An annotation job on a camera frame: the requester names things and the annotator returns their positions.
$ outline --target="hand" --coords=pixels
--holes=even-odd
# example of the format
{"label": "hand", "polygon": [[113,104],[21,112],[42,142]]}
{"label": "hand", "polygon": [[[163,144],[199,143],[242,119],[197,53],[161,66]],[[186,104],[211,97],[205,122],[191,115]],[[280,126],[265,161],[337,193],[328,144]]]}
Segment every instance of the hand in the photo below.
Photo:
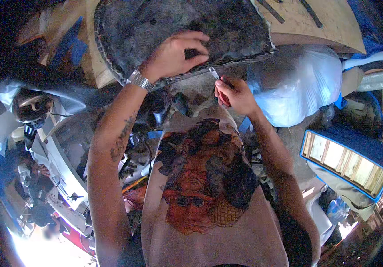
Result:
{"label": "hand", "polygon": [[[138,68],[151,83],[162,77],[173,77],[186,73],[192,67],[209,59],[209,51],[200,42],[208,40],[209,37],[202,32],[176,33],[166,39]],[[196,49],[201,54],[186,60],[185,49]]]}
{"label": "hand", "polygon": [[221,93],[229,99],[233,109],[241,115],[248,116],[259,109],[251,90],[242,79],[229,78],[223,75],[221,80],[215,81],[214,95],[218,98],[220,105],[223,104],[220,99]]}
{"label": "hand", "polygon": [[43,164],[39,165],[39,172],[46,177],[50,177],[50,172],[48,168],[46,168],[46,166]]}

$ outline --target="silver wristwatch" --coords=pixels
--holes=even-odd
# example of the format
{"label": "silver wristwatch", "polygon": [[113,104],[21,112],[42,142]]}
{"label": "silver wristwatch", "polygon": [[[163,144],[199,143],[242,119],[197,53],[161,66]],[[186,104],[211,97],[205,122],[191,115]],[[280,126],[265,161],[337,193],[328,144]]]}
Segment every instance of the silver wristwatch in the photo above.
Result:
{"label": "silver wristwatch", "polygon": [[131,76],[129,76],[129,79],[126,81],[126,84],[128,83],[132,83],[133,85],[147,90],[147,93],[150,93],[154,88],[154,84],[150,83],[146,77],[142,76],[138,69],[135,69]]}

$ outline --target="bright light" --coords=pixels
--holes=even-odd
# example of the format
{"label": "bright light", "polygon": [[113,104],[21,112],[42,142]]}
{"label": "bright light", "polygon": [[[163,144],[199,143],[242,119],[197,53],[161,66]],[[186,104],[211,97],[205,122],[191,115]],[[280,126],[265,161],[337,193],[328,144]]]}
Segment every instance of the bright light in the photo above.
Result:
{"label": "bright light", "polygon": [[339,232],[341,233],[341,237],[344,239],[349,235],[349,233],[353,230],[353,228],[358,224],[358,222],[354,222],[352,225],[347,223],[347,226],[344,227],[341,223],[338,223]]}
{"label": "bright light", "polygon": [[31,238],[21,238],[9,230],[16,252],[26,267],[71,267],[96,266],[91,256],[75,246],[63,235],[59,240],[48,241],[39,229],[35,229]]}

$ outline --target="cardboard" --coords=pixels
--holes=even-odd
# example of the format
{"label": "cardboard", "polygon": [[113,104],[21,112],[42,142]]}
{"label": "cardboard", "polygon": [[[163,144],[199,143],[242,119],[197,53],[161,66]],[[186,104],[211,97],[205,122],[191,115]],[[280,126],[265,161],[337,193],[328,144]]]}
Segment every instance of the cardboard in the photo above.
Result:
{"label": "cardboard", "polygon": [[343,82],[341,84],[341,94],[343,97],[354,92],[362,82],[365,72],[359,67],[343,72]]}

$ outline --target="screwdriver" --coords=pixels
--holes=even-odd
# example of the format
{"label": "screwdriver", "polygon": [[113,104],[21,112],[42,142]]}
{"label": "screwdriver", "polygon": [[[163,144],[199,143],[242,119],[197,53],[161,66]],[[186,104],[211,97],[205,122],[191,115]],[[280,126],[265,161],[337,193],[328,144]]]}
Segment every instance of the screwdriver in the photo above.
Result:
{"label": "screwdriver", "polygon": [[[209,72],[212,74],[212,76],[214,76],[215,79],[217,79],[217,80],[221,79],[220,76],[218,75],[217,71],[214,69],[214,67],[209,67]],[[220,91],[218,91],[218,93],[220,93],[221,102],[224,103],[227,107],[231,108],[229,98]]]}

